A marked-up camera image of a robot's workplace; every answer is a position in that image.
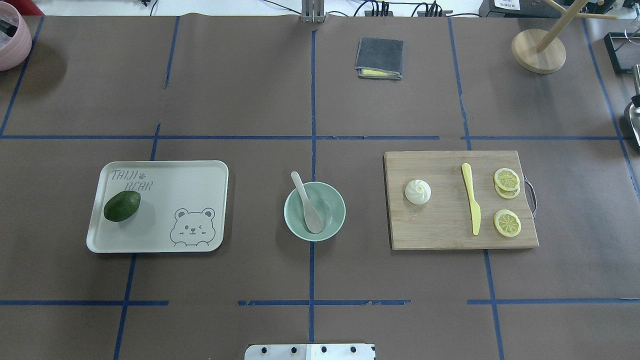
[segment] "wooden rod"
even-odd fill
[[[566,12],[566,9],[558,5],[558,3],[555,2],[554,0],[545,0],[545,3],[549,4],[549,6],[556,9],[560,13]],[[584,18],[591,18],[591,19],[608,19],[608,20],[613,20],[618,18],[615,15],[604,15],[599,13],[578,13],[576,14],[575,17],[584,17]]]
[[[545,37],[540,40],[538,45],[536,45],[536,52],[540,53],[544,51],[544,49],[551,44],[551,42],[558,36],[558,33],[564,29],[565,26],[569,24],[571,20],[578,14],[580,9],[582,9],[589,0],[575,0],[569,9],[562,14],[560,19],[554,24],[553,28],[549,30],[549,32],[545,35]]]
[[[552,8],[556,9],[557,11],[559,11],[560,13],[564,13],[566,11],[565,8],[563,8],[562,6],[560,6],[560,4],[558,4],[557,2],[555,2],[554,0],[545,0],[545,3],[549,4],[549,6],[551,6]]]
[[[615,15],[604,15],[601,13],[578,13],[575,17],[584,17],[587,19],[607,19],[607,20],[614,20],[618,18]]]

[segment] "wooden stand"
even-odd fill
[[[557,38],[557,35],[578,15],[580,9],[589,2],[589,0],[575,0],[569,9],[565,10],[553,0],[545,1],[555,4],[554,7],[563,13],[553,28],[550,31],[528,29],[517,34],[511,42],[511,52],[516,61],[525,69],[538,74],[550,74],[560,70],[564,65],[566,49],[562,41]],[[580,17],[603,17],[603,15],[580,15]]]

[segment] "gray towel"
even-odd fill
[[[402,79],[404,42],[383,38],[362,38],[356,56],[356,70],[362,78]],[[371,74],[367,70],[385,74]]]

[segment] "bear face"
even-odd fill
[[[212,219],[216,212],[206,208],[200,213],[190,213],[187,209],[178,209],[175,212],[175,225],[171,230],[173,246],[198,246],[201,243],[207,246],[216,237]]]

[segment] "yellow knife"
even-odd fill
[[[465,178],[465,186],[467,187],[467,195],[469,196],[469,208],[471,209],[471,228],[474,235],[478,235],[480,231],[480,205],[474,197],[474,177],[471,173],[471,165],[462,164],[462,176]]]

